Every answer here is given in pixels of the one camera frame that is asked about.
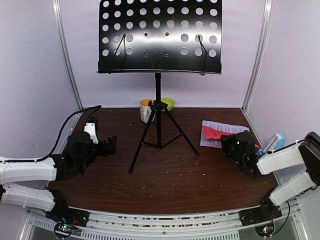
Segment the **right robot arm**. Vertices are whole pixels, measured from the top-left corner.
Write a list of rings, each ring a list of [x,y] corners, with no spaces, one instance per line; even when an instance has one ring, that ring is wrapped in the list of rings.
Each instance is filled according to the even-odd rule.
[[[302,140],[264,152],[256,150],[255,140],[247,130],[223,134],[220,141],[226,157],[252,178],[297,165],[305,166],[303,171],[268,192],[261,200],[256,210],[256,216],[261,221],[268,220],[286,201],[313,190],[320,184],[320,136],[314,131],[309,132]]]

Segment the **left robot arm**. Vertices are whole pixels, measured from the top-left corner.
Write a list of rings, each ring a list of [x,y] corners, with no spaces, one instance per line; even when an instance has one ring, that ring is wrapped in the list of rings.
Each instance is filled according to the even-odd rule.
[[[0,202],[23,208],[35,208],[53,213],[61,222],[72,218],[72,211],[62,193],[58,190],[34,189],[21,182],[67,181],[83,176],[97,157],[116,153],[117,136],[107,140],[98,139],[98,119],[87,117],[82,131],[68,136],[65,150],[61,154],[50,151],[41,158],[0,159]]]

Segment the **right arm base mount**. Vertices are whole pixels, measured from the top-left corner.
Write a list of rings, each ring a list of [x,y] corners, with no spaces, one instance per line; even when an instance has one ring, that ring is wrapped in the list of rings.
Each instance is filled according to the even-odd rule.
[[[276,232],[275,219],[282,216],[280,210],[262,211],[260,207],[241,210],[239,218],[242,226],[254,226],[255,233],[262,238],[271,237]]]

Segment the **red sheet music paper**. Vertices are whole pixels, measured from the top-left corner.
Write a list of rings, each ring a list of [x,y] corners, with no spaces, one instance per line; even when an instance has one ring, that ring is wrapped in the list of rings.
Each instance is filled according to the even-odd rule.
[[[231,133],[223,132],[209,126],[202,125],[202,132],[206,139],[220,140],[222,136],[229,136]]]

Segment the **black music stand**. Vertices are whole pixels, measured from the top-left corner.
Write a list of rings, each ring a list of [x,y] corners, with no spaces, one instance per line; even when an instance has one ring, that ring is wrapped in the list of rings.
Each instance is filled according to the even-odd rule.
[[[98,12],[98,73],[154,73],[156,121],[161,150],[163,73],[222,73],[223,3],[220,0],[102,0]]]

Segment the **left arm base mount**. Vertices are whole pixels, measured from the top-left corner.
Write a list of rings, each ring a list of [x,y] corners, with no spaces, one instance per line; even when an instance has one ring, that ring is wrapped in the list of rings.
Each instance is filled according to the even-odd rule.
[[[53,233],[60,239],[70,237],[79,227],[86,227],[90,213],[69,208],[66,212],[46,211],[45,216],[55,222]]]

